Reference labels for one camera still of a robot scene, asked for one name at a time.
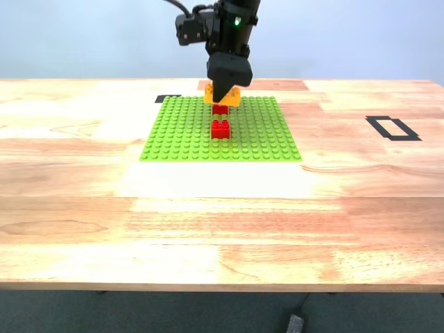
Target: wood grain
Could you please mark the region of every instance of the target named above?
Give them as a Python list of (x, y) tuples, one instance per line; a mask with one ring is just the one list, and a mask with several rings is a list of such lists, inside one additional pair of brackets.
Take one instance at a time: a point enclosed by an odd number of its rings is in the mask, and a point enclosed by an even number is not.
[(444, 87), (255, 80), (302, 162), (138, 162), (205, 82), (0, 81), (0, 288), (444, 292)]

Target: orange lego brick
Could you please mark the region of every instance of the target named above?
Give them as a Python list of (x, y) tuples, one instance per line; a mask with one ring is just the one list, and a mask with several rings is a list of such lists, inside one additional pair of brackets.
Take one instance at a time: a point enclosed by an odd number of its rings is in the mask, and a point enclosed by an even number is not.
[(213, 102), (213, 85), (207, 84), (205, 87), (205, 95), (204, 95), (204, 102), (205, 103), (211, 103), (211, 104), (219, 104), (219, 105), (226, 105), (226, 106), (240, 106), (241, 105), (241, 91), (238, 87), (233, 87), (231, 90), (226, 94), (222, 101), (218, 103)]

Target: green lego baseplate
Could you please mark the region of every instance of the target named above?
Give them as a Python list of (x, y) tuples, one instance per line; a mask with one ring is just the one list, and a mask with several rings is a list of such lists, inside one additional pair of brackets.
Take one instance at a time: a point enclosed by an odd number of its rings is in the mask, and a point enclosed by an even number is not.
[[(231, 138), (211, 139), (211, 122), (228, 119)], [(140, 161), (302, 160), (274, 97), (242, 97), (239, 107), (212, 114), (203, 97), (166, 97)]]

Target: power cord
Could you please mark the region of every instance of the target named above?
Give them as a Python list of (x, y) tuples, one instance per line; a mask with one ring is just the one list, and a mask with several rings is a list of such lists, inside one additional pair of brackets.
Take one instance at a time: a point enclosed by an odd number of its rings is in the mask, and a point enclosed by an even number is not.
[(213, 5), (197, 5), (197, 6), (194, 6), (194, 8), (193, 8), (193, 15), (200, 22), (200, 24), (202, 24), (203, 33), (205, 35), (208, 35), (208, 27), (207, 27), (207, 24), (205, 23), (205, 20), (201, 17), (199, 12), (201, 10), (207, 10), (207, 9), (214, 9), (214, 6)]
[(181, 4), (179, 1), (177, 0), (165, 0), (166, 2), (169, 2), (173, 5), (175, 5), (177, 8), (181, 9), (181, 11), (183, 11), (185, 13), (185, 16), (190, 18), (191, 17), (191, 13), (189, 12), (189, 10), (187, 9), (187, 7), (185, 7), (183, 4)]
[(294, 309), (294, 313), (298, 313), (300, 310), (302, 310), (302, 307), (304, 306), (305, 302), (308, 299), (308, 296), (310, 296), (311, 293), (306, 293), (304, 298), (299, 302), (299, 305)]

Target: floor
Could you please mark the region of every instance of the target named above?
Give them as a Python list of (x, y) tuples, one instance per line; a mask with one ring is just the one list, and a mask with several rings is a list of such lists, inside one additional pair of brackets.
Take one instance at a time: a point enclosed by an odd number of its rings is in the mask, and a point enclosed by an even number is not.
[[(303, 293), (0, 291), (2, 333), (285, 333)], [(442, 332), (437, 293), (312, 293), (306, 333)]]

